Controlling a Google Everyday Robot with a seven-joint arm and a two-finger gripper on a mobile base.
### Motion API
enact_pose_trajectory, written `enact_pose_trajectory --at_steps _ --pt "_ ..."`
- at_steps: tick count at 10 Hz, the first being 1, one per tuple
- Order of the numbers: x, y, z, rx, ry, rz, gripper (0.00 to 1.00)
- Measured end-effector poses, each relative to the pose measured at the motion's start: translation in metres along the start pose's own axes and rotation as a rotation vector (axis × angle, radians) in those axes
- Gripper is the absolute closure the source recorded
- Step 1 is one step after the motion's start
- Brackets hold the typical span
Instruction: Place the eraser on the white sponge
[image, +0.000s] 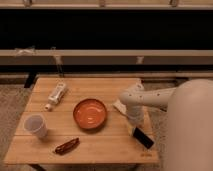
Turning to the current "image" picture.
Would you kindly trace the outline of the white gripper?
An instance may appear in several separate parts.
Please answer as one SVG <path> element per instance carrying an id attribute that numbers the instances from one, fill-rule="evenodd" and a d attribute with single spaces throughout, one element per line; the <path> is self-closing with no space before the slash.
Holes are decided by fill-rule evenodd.
<path id="1" fill-rule="evenodd" d="M 133 125 L 133 126 L 139 126 L 143 122 L 144 114 L 141 106 L 128 106 L 127 107 L 127 117 L 128 121 Z M 133 136 L 135 128 L 130 126 L 128 128 L 129 134 Z"/>

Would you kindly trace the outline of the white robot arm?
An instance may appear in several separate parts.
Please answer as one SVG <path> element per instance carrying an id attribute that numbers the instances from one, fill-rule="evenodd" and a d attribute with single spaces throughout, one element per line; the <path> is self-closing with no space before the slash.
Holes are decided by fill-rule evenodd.
<path id="1" fill-rule="evenodd" d="M 141 106 L 167 108 L 164 171 L 213 171 L 213 80 L 151 91 L 136 83 L 119 100 L 130 120 Z"/>

